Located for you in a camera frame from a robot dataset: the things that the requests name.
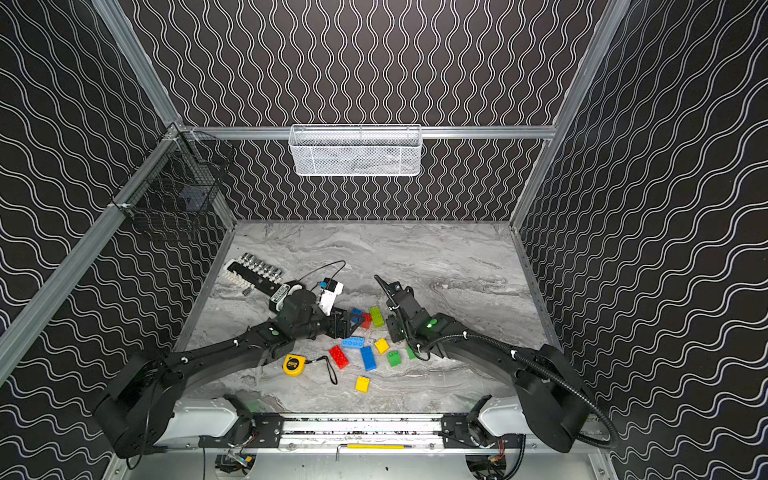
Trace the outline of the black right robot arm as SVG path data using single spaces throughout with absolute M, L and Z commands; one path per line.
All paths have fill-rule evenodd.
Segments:
M 558 452 L 569 452 L 577 441 L 605 450 L 617 446 L 615 424 L 557 348 L 534 350 L 481 334 L 450 315 L 429 313 L 411 287 L 374 279 L 391 311 L 389 332 L 417 359 L 460 361 L 510 386 L 531 433 Z

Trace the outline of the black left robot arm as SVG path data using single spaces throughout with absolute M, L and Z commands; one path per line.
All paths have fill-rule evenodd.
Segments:
M 92 409 L 114 453 L 123 459 L 148 455 L 165 432 L 176 402 L 189 390 L 222 377 L 275 362 L 299 340 L 326 335 L 345 339 L 361 317 L 333 307 L 329 314 L 317 296 L 300 289 L 290 294 L 275 317 L 242 334 L 181 352 L 140 351 L 109 382 Z

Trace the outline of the lime green long lego brick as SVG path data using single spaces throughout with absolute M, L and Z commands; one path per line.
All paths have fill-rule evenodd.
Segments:
M 369 314 L 371 316 L 371 322 L 374 328 L 381 328 L 385 325 L 384 316 L 379 307 L 372 307 L 369 310 Z

